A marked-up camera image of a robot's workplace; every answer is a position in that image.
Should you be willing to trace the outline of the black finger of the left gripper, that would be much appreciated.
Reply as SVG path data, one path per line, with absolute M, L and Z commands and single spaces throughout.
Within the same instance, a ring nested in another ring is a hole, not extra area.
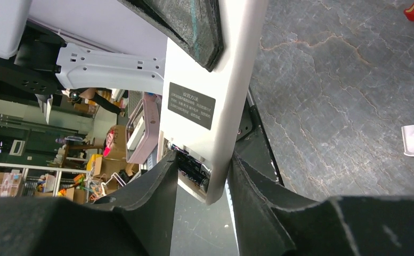
M 157 28 L 208 72 L 224 51 L 220 3 L 215 0 L 124 0 L 122 5 Z

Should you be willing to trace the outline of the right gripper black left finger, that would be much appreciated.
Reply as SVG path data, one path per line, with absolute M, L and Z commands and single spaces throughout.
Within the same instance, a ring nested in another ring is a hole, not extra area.
M 94 255 L 170 254 L 177 167 L 177 154 L 168 153 L 149 172 L 93 204 L 109 212 L 99 219 L 102 236 Z

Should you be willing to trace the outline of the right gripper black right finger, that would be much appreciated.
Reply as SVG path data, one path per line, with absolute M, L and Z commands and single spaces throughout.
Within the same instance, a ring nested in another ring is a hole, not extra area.
M 233 157 L 229 186 L 240 255 L 330 255 L 318 202 Z

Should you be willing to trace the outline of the small black battery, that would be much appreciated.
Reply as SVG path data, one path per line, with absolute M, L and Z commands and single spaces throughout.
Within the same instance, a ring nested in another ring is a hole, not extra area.
M 177 153 L 176 155 L 180 173 L 196 184 L 206 194 L 210 181 L 209 170 L 188 154 Z
M 170 141 L 168 141 L 168 142 L 166 143 L 166 147 L 167 147 L 167 149 L 169 149 L 169 150 L 171 150 L 171 151 L 178 151 L 178 152 L 181 152 L 181 153 L 185 153 L 185 150 L 184 150 L 184 149 L 182 149 L 182 148 L 180 148 L 180 147 L 176 146 L 175 144 L 173 144 L 173 143 L 172 143 L 172 142 L 170 142 Z

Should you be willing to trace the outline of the white remote control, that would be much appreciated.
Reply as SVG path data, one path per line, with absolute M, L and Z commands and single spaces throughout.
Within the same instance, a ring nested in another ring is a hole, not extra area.
M 219 1 L 225 49 L 212 71 L 167 41 L 157 158 L 173 145 L 198 160 L 207 190 L 181 174 L 178 184 L 208 205 L 223 194 L 268 4 Z

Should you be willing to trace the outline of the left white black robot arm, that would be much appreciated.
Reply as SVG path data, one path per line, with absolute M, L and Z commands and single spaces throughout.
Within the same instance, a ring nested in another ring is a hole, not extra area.
M 123 1 L 212 71 L 224 50 L 218 1 Z M 164 60 L 88 49 L 28 21 L 31 1 L 0 1 L 0 79 L 46 103 L 64 90 L 162 94 Z

